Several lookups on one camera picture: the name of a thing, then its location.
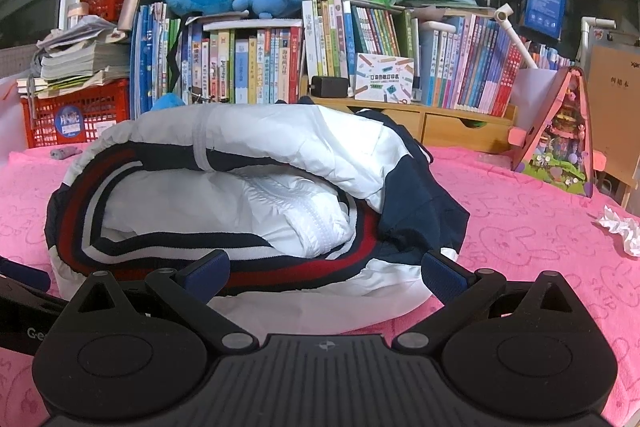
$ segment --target plastic crate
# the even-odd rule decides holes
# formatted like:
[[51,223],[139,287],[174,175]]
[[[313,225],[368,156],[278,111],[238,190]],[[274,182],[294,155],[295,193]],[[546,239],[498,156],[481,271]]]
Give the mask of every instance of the plastic crate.
[[92,142],[110,124],[129,119],[129,81],[34,98],[33,103],[36,118],[31,126],[29,100],[22,98],[29,148]]
[[116,23],[120,18],[124,0],[80,0],[89,5],[89,15],[97,15],[109,22]]

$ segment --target pink blanket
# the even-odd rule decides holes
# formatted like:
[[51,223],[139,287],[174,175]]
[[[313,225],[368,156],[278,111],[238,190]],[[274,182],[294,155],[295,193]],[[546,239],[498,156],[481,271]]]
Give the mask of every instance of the pink blanket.
[[[640,407],[640,260],[594,224],[609,198],[572,196],[528,176],[479,161],[478,153],[433,149],[436,179],[470,213],[460,263],[489,266],[511,280],[560,271],[585,303],[618,359],[618,379],[604,416],[615,426]],[[42,229],[46,204],[68,161],[47,150],[13,153],[0,171],[0,255],[49,269]],[[431,298],[403,317],[361,332],[391,339],[440,307]],[[46,411],[33,386],[30,357],[0,349],[0,425],[36,427]]]

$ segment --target circular logo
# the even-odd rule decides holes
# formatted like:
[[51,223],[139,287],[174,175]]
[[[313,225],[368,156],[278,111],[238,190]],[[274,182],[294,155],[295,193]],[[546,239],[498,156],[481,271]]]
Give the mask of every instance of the circular logo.
[[75,105],[65,105],[56,113],[56,130],[65,138],[75,138],[84,131],[82,113]]

